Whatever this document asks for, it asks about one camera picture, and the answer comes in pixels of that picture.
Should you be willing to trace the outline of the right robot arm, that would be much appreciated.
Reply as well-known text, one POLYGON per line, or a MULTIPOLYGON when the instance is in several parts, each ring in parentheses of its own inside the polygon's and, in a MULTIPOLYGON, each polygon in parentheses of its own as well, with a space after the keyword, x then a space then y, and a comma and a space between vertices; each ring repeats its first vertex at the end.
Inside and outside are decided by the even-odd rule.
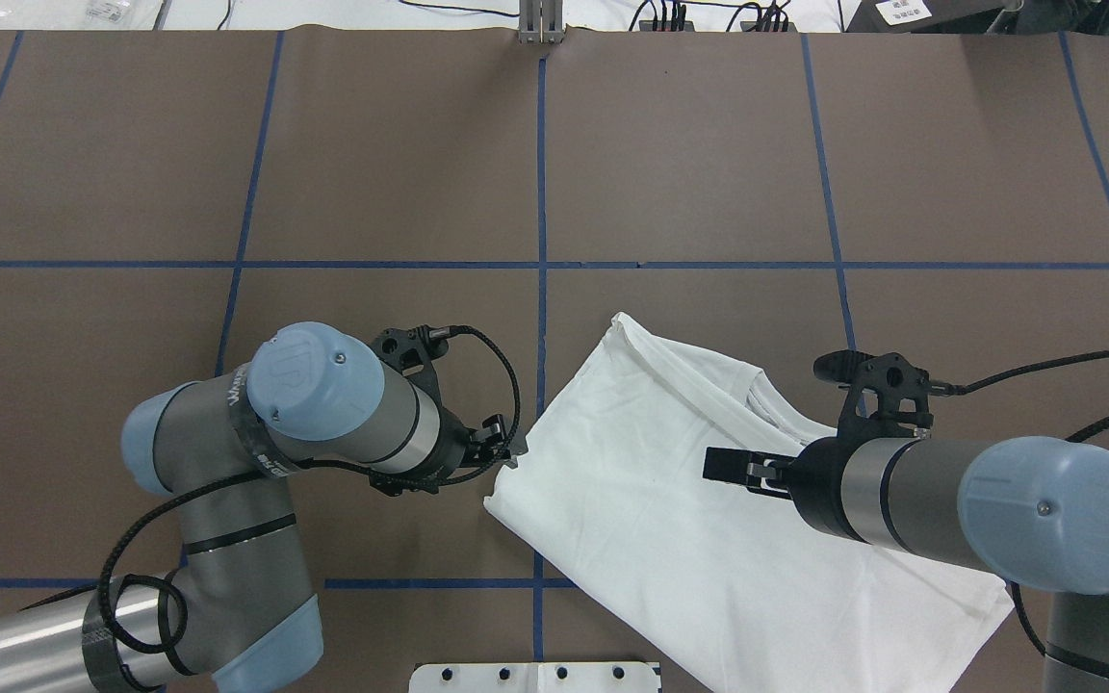
POLYGON ((1051 593, 1046 692, 1109 692, 1109 450, 1052 437, 879 438, 795 456, 708 448, 703 478, 820 532, 1051 593))

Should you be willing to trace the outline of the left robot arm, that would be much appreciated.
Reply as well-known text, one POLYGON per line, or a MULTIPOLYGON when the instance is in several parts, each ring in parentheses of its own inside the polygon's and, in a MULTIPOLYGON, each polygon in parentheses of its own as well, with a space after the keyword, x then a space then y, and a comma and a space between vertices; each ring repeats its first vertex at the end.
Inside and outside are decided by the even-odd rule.
POLYGON ((434 361, 468 325, 389 328, 364 343, 321 322, 278 329, 250 361, 138 405, 124 465, 163 497, 96 579, 0 619, 0 692, 159 692, 207 675, 273 692, 324 653, 321 600, 289 478, 334 469, 397 497, 471 481, 527 450, 521 390, 494 342, 510 414, 445 407, 434 361))

